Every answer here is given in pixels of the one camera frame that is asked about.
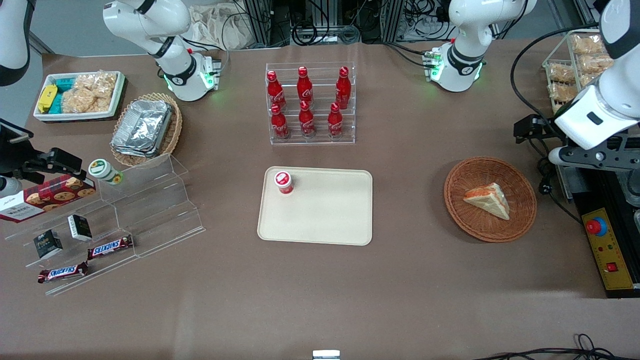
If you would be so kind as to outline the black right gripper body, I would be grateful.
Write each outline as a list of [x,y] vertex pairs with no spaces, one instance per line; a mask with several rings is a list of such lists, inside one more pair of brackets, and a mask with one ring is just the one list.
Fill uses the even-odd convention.
[[39,155],[42,151],[36,150],[31,144],[1,144],[0,173],[4,177],[26,180],[41,185],[45,176],[38,170],[25,170],[25,164],[33,161],[38,166],[41,164]]

